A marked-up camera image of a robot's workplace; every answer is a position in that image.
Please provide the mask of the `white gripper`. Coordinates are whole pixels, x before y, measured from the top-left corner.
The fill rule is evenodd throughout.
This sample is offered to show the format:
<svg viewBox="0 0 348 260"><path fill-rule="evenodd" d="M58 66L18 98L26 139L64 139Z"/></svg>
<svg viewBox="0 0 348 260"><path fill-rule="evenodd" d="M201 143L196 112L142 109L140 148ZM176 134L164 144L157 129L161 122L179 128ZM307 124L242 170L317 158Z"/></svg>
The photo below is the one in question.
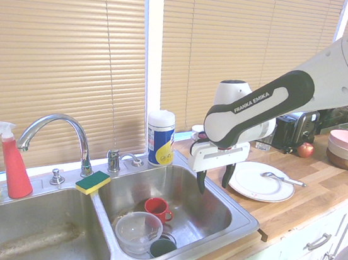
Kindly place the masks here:
<svg viewBox="0 0 348 260"><path fill-rule="evenodd" d="M250 153L250 144L242 143L232 146L230 149L219 149L212 142L196 142L191 146L188 167L197 172L197 184L199 192L205 192L207 170L226 166L222 177L222 187L227 188L235 171L236 163L245 161Z"/></svg>

